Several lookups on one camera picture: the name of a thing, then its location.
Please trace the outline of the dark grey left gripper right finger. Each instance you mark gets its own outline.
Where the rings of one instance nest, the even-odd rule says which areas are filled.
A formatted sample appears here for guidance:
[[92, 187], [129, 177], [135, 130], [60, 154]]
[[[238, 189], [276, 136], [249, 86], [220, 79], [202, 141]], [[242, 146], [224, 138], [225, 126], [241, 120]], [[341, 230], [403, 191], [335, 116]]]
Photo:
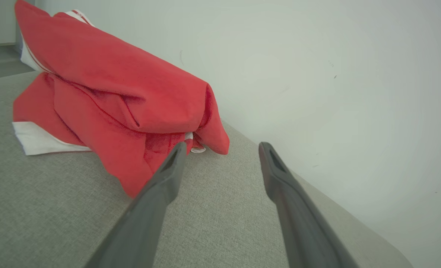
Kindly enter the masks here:
[[267, 196], [276, 205], [290, 268], [359, 268], [270, 143], [258, 145]]

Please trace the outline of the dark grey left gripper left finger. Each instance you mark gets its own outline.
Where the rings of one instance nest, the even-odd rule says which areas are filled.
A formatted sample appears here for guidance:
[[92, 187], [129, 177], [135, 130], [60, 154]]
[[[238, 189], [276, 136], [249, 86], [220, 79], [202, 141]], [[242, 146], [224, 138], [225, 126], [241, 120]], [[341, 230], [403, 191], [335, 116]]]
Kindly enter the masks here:
[[134, 198], [85, 268], [152, 268], [168, 205], [178, 196], [187, 143], [178, 143]]

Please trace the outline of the red shorts white waistband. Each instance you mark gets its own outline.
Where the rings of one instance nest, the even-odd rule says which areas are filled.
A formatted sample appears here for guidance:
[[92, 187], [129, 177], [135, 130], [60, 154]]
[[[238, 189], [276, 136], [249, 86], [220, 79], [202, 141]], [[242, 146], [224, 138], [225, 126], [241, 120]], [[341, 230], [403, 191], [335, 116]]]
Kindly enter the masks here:
[[179, 142], [192, 133], [141, 133], [99, 108], [94, 95], [42, 73], [13, 102], [13, 129], [26, 155], [93, 151], [129, 197], [135, 197]]

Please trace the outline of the red basketball jersey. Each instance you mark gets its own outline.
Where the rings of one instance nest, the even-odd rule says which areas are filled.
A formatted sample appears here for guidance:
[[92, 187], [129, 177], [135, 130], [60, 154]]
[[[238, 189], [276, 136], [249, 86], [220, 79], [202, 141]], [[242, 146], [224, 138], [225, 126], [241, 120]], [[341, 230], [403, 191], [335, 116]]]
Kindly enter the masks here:
[[229, 151], [212, 87], [78, 15], [16, 0], [16, 20], [30, 58], [43, 71], [98, 97], [124, 126], [143, 133], [189, 133], [217, 154]]

